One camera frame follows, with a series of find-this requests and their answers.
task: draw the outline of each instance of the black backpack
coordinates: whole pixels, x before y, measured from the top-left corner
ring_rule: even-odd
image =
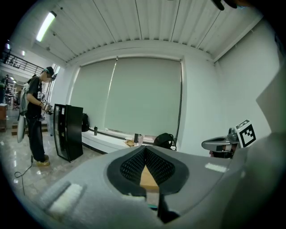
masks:
[[[85,113],[82,114],[81,131],[82,131],[82,132],[89,131],[88,115],[85,114]]]
[[[171,149],[172,142],[174,142],[175,147],[176,147],[175,150],[177,150],[177,146],[174,141],[174,136],[172,134],[164,133],[155,138],[153,145],[160,146],[162,148]]]

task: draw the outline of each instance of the fluorescent light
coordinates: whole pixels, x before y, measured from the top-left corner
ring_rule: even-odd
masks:
[[[54,13],[54,11],[49,12],[48,16],[45,18],[38,34],[37,34],[37,38],[36,40],[41,42],[43,39],[43,36],[45,35],[46,30],[49,28],[50,24],[52,23],[52,21],[54,20],[54,18],[57,15]]]

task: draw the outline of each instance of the black cabinet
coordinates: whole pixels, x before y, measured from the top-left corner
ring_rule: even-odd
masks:
[[[82,107],[55,104],[55,146],[57,154],[69,162],[83,154],[81,143],[82,112]]]

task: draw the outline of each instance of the balcony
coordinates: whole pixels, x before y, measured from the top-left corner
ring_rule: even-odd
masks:
[[[11,67],[20,69],[22,71],[29,72],[30,74],[36,74],[37,76],[41,74],[44,68],[32,64],[24,59],[21,59],[15,55],[9,54],[8,52],[3,51],[0,59],[0,63],[4,63]]]

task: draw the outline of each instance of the black t-shirt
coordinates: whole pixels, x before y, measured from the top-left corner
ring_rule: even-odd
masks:
[[[40,80],[40,77],[35,76],[32,78],[30,84],[29,84],[29,90],[28,94],[32,94],[37,100],[41,101],[42,97],[42,82]],[[40,116],[41,115],[42,108],[38,105],[35,105],[31,102],[28,104],[28,110],[26,113],[26,116],[29,118]]]

